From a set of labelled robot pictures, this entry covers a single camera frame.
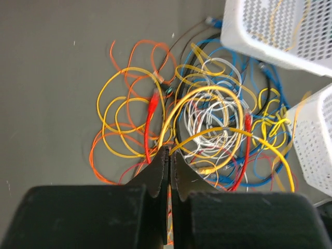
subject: floor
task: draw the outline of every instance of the floor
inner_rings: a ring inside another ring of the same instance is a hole
[[[88,154],[101,127],[97,94],[116,72],[107,54],[110,43],[117,40],[115,57],[125,67],[136,41],[171,44],[203,17],[221,15],[223,5],[221,0],[0,1],[0,237],[29,188],[100,184]],[[137,52],[133,63],[148,68],[145,51],[150,48]],[[280,73],[291,105],[305,92],[330,83],[329,78],[305,72]],[[126,92],[117,79],[102,105]],[[133,164],[103,146],[97,148],[96,158],[99,169],[114,180]],[[289,162],[299,178],[299,192],[314,203],[325,199],[304,182],[293,150]]]

